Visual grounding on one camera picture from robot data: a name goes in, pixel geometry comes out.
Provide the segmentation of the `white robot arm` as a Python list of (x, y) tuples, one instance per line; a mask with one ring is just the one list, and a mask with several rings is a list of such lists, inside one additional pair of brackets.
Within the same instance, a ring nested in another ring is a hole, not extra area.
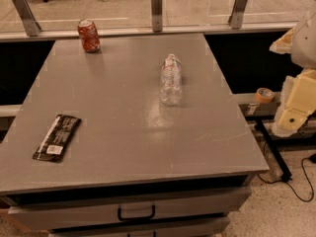
[(274, 135), (290, 137), (316, 111), (316, 5), (274, 41), (270, 51), (288, 53), (291, 61), (302, 68), (296, 77), (285, 77), (272, 127)]

